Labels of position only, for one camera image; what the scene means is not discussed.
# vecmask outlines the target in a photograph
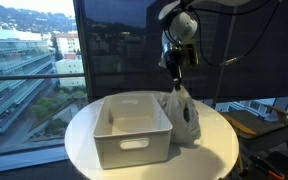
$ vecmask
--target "hillside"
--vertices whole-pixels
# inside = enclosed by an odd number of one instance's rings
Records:
[[[76,23],[74,18],[62,13],[41,13],[0,6],[0,28],[34,33],[68,32],[76,30]]]

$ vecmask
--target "round white table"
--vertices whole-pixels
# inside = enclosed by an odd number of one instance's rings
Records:
[[[131,92],[139,95],[162,92]],[[103,99],[80,110],[65,133],[69,159],[85,177],[92,180],[213,180],[224,178],[238,157],[239,145],[232,126],[214,109],[195,101],[199,112],[200,139],[194,146],[171,144],[166,162],[103,170],[100,166],[93,132]]]

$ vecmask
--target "white plastic bin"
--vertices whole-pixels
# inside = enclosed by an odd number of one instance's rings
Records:
[[[94,139],[103,169],[165,161],[172,125],[153,96],[107,96]]]

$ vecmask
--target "sky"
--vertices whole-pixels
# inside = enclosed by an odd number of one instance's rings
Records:
[[[119,22],[144,27],[146,8],[155,0],[85,0],[86,15],[100,22]],[[15,9],[63,13],[75,16],[73,0],[0,0],[0,5]]]
[[[85,0],[86,16],[100,22],[145,27],[146,8],[155,0]]]
[[[0,5],[75,16],[73,0],[0,0]]]

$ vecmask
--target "bin handle cutout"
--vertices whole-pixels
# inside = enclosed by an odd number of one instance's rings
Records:
[[[122,100],[121,104],[138,104],[137,100]]]
[[[143,149],[150,144],[150,140],[147,138],[131,139],[120,142],[120,148],[122,150]]]

